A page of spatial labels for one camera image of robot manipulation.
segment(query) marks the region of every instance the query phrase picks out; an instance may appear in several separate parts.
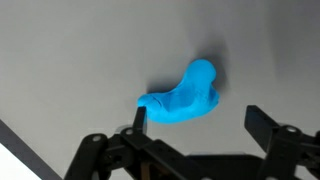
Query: gray background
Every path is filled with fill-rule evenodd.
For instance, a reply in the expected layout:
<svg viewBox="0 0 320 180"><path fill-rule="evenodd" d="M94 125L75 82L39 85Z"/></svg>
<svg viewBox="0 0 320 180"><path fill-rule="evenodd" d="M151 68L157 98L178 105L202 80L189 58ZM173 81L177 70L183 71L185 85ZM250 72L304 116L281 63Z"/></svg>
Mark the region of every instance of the gray background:
<svg viewBox="0 0 320 180"><path fill-rule="evenodd" d="M130 124L141 94L174 87L207 57L219 106L180 124L149 122L148 135L185 154L262 156L243 128L248 104L320 129L319 21L318 0L2 0L0 118L64 176L84 136Z"/></svg>

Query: black metal bracket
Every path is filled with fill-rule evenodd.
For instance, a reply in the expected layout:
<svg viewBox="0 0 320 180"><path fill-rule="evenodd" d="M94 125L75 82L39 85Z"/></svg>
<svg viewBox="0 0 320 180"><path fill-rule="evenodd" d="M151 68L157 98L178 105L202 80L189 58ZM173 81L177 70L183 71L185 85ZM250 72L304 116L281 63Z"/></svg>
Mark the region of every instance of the black metal bracket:
<svg viewBox="0 0 320 180"><path fill-rule="evenodd" d="M89 135L80 144L65 180L100 180L124 168L137 180L297 180L296 165L319 178L320 133L305 135L296 127L280 126L257 106L248 106L245 128L266 152L263 160L252 155L184 156L146 132L146 108L139 107L131 128L107 138Z"/></svg>

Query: blue foam object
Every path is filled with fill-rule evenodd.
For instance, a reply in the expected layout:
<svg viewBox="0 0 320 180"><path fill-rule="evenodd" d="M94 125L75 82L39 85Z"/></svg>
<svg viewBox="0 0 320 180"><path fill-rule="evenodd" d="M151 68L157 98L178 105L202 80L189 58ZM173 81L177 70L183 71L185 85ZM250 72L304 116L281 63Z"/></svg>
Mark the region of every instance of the blue foam object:
<svg viewBox="0 0 320 180"><path fill-rule="evenodd" d="M219 94L212 87L214 66L205 59L193 61L182 81L166 93L150 93L138 99L147 108L147 116L158 123L171 124L203 116L218 105Z"/></svg>

